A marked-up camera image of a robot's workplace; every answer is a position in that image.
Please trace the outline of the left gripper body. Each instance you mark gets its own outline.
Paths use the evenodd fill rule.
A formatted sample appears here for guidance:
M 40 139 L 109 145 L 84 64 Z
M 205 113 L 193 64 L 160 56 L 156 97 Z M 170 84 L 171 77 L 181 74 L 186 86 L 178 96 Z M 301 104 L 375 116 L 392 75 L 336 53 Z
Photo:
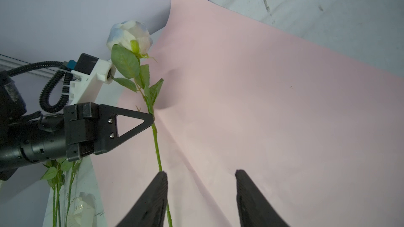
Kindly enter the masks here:
M 94 153 L 99 105 L 80 103 L 64 107 L 66 158 L 78 161 Z

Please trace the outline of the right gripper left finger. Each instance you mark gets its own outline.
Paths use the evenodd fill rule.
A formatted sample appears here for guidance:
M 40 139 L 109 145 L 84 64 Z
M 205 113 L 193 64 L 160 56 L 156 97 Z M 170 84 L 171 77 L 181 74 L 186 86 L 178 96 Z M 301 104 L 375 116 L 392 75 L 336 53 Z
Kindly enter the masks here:
M 159 172 L 117 227 L 162 227 L 167 207 L 167 173 Z

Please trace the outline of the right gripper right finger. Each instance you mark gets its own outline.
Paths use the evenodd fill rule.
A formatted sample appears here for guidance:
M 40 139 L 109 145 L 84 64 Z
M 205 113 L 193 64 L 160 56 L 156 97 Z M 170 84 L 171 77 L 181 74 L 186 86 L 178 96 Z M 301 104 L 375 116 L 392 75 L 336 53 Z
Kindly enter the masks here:
M 288 227 L 245 170 L 235 173 L 237 208 L 242 227 Z

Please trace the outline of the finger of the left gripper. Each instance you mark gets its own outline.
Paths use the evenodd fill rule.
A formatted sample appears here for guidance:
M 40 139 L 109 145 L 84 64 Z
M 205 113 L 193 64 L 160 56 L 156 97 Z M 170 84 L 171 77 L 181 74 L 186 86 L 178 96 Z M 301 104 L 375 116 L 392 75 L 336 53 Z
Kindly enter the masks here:
M 96 123 L 94 154 L 112 151 L 137 134 L 151 127 L 154 117 L 150 113 L 133 111 L 108 105 L 99 105 Z

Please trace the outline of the pink fake rose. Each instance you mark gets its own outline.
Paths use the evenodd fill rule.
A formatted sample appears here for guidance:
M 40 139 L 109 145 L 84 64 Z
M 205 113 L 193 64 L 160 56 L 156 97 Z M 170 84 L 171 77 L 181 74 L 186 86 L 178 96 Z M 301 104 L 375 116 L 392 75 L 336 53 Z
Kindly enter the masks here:
M 41 180 L 46 180 L 48 185 L 53 191 L 52 200 L 52 226 L 61 227 L 61 202 L 60 202 L 60 192 L 61 188 L 65 183 L 65 174 L 62 170 L 62 163 L 65 158 L 59 158 L 52 161 L 47 161 L 43 164 L 47 168 L 46 172 L 41 177 Z

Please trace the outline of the white blue fake rose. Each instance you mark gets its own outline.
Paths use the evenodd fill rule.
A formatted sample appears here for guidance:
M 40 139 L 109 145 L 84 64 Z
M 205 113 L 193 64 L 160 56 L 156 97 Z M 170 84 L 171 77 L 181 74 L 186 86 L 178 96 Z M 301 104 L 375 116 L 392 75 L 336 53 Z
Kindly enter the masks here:
M 146 25 L 135 20 L 113 25 L 106 43 L 113 65 L 123 75 L 114 78 L 114 81 L 133 92 L 139 92 L 148 113 L 154 115 L 154 104 L 164 80 L 160 79 L 151 85 L 149 65 L 141 64 L 141 59 L 150 58 L 148 52 L 152 44 Z

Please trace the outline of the pink purple wrapping paper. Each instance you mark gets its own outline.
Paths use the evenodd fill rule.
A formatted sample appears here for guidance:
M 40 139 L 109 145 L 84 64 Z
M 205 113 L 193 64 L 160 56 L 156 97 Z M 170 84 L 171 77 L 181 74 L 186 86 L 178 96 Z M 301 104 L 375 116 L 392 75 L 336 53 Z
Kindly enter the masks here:
M 238 169 L 292 227 L 404 224 L 404 80 L 207 0 L 151 51 L 176 227 L 237 227 Z

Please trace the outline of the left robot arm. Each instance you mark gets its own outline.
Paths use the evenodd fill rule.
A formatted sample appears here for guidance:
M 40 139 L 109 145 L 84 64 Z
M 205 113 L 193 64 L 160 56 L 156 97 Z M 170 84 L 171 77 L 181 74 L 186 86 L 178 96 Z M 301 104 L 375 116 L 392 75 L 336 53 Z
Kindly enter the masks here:
M 1 69 L 1 181 L 20 167 L 107 153 L 153 122 L 150 113 L 95 103 L 70 105 L 50 116 L 27 115 L 10 72 Z

